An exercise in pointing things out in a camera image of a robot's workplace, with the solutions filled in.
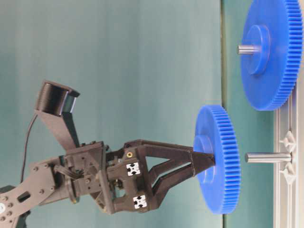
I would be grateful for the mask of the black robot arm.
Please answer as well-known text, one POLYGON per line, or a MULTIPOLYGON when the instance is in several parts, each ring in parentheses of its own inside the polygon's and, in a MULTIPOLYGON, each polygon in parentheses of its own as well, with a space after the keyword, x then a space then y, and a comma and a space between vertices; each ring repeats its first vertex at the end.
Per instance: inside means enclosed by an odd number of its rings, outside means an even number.
POLYGON ((215 165, 212 153, 192 147, 135 140, 111 151, 103 142, 84 144, 32 165, 18 186, 0 190, 0 225, 24 228, 37 205, 90 195, 99 208, 145 213, 157 209, 168 190, 215 165))

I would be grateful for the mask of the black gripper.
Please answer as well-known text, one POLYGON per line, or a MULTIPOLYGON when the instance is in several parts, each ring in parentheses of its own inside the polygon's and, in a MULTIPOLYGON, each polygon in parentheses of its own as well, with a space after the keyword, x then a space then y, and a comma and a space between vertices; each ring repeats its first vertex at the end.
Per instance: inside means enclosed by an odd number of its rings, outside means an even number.
POLYGON ((215 165, 212 153, 148 140, 126 142, 115 152, 102 142, 86 145, 68 151, 63 160, 71 201, 89 194, 108 214, 158 209, 170 188, 215 165), (148 169, 146 157, 168 160, 148 169))

